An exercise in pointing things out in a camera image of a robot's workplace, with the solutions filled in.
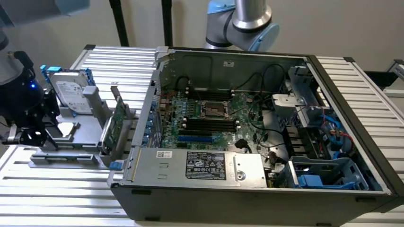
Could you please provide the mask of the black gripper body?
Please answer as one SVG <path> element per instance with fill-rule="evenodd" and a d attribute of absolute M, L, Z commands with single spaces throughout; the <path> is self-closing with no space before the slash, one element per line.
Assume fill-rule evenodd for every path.
<path fill-rule="evenodd" d="M 56 127 L 60 114 L 55 89 L 43 88 L 36 80 L 34 62 L 24 51 L 8 52 L 23 65 L 22 72 L 0 85 L 0 115 L 7 123 L 42 131 Z"/>

